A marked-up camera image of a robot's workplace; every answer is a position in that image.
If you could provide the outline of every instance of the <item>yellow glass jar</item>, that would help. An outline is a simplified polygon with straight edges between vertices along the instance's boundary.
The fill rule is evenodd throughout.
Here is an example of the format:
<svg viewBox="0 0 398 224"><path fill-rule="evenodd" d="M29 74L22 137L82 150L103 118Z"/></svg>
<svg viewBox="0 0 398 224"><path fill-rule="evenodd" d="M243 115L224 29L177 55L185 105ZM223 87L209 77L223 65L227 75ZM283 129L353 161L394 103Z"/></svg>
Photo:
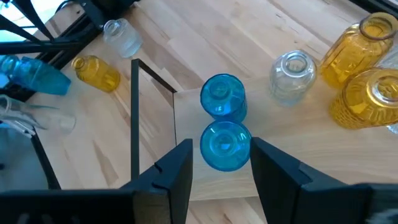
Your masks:
<svg viewBox="0 0 398 224"><path fill-rule="evenodd" d="M398 70L370 68L349 77L329 112L348 129L398 122Z"/></svg>
<svg viewBox="0 0 398 224"><path fill-rule="evenodd" d="M397 28L395 17L384 12L347 28L321 61L327 84L341 88L350 75L375 65L392 47Z"/></svg>
<svg viewBox="0 0 398 224"><path fill-rule="evenodd" d="M102 91L111 92L120 83L120 73L94 55L76 57L72 67L81 81Z"/></svg>

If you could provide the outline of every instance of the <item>yellow jar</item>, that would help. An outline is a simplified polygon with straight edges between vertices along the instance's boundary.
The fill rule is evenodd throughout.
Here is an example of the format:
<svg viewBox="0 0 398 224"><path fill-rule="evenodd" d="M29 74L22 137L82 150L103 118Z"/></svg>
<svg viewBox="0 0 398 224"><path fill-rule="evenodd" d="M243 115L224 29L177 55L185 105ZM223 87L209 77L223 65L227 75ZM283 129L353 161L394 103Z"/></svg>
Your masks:
<svg viewBox="0 0 398 224"><path fill-rule="evenodd" d="M330 116L348 129L398 122L398 70L370 68L347 79Z"/></svg>
<svg viewBox="0 0 398 224"><path fill-rule="evenodd" d="M321 61L327 84L341 88L350 75L375 65L392 47L397 28L395 17L384 12L347 28Z"/></svg>
<svg viewBox="0 0 398 224"><path fill-rule="evenodd" d="M115 90L120 83L120 73L94 55L76 57L72 67L81 81L105 92Z"/></svg>

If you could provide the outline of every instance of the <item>blue glass jar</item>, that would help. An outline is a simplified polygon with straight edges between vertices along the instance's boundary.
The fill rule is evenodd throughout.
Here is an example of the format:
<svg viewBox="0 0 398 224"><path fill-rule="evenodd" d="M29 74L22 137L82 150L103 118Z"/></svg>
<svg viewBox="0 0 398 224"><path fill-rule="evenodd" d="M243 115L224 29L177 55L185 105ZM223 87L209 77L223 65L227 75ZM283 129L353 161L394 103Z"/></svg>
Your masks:
<svg viewBox="0 0 398 224"><path fill-rule="evenodd" d="M66 95L71 84L60 70L28 57L0 55L0 73L13 83L41 93Z"/></svg>
<svg viewBox="0 0 398 224"><path fill-rule="evenodd" d="M200 152L212 168L234 171L249 160L250 140L250 132L242 124L215 121L201 135Z"/></svg>
<svg viewBox="0 0 398 224"><path fill-rule="evenodd" d="M248 105L241 81L230 74L218 74L203 85L200 103L214 119L242 122Z"/></svg>

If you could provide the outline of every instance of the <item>glass jar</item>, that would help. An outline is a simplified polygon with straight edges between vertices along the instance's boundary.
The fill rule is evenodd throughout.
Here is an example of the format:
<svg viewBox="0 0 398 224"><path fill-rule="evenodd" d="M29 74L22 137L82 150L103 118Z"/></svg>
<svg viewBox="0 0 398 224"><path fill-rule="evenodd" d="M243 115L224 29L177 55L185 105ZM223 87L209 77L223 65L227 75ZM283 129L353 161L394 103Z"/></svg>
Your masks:
<svg viewBox="0 0 398 224"><path fill-rule="evenodd" d="M142 45L142 38L125 19L110 20L104 25L104 41L122 58L134 55Z"/></svg>
<svg viewBox="0 0 398 224"><path fill-rule="evenodd" d="M271 96L283 106L298 103L316 78L316 66L304 52L294 50L283 54L272 65Z"/></svg>
<svg viewBox="0 0 398 224"><path fill-rule="evenodd" d="M398 70L369 68L347 79L330 105L340 126L359 129L398 122Z"/></svg>
<svg viewBox="0 0 398 224"><path fill-rule="evenodd" d="M72 61L72 67L81 81L99 90L111 92L120 83L120 73L94 55L76 57Z"/></svg>
<svg viewBox="0 0 398 224"><path fill-rule="evenodd" d="M209 78L201 89L200 103L214 119L242 122L248 111L243 84L230 74Z"/></svg>
<svg viewBox="0 0 398 224"><path fill-rule="evenodd" d="M215 121L201 135L200 152L212 168L234 171L249 160L250 140L250 132L242 124Z"/></svg>
<svg viewBox="0 0 398 224"><path fill-rule="evenodd" d="M397 27L394 16L377 12L347 28L321 61L327 84L342 88L350 75L373 67L392 47Z"/></svg>
<svg viewBox="0 0 398 224"><path fill-rule="evenodd" d="M62 133L70 133L76 125L72 114L50 106L23 103L6 95L0 95L0 120Z"/></svg>
<svg viewBox="0 0 398 224"><path fill-rule="evenodd" d="M398 45L393 47L392 50L381 59L377 66L381 68L398 69ZM392 133L398 134L398 124L388 125L387 128Z"/></svg>

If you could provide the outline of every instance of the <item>blue glass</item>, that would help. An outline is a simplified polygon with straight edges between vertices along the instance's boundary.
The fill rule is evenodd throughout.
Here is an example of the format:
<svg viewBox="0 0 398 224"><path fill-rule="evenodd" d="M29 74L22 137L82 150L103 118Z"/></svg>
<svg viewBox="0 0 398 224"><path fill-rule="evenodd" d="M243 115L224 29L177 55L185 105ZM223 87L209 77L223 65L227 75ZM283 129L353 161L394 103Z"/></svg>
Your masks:
<svg viewBox="0 0 398 224"><path fill-rule="evenodd" d="M238 170L249 160L250 139L250 132L242 124L215 121L201 135L200 152L214 169Z"/></svg>
<svg viewBox="0 0 398 224"><path fill-rule="evenodd" d="M200 103L214 119L242 122L248 112L243 84L229 74L207 80L200 92Z"/></svg>
<svg viewBox="0 0 398 224"><path fill-rule="evenodd" d="M65 95L70 79L53 66L32 58L15 55L0 56L0 73L18 85L30 90L54 95Z"/></svg>

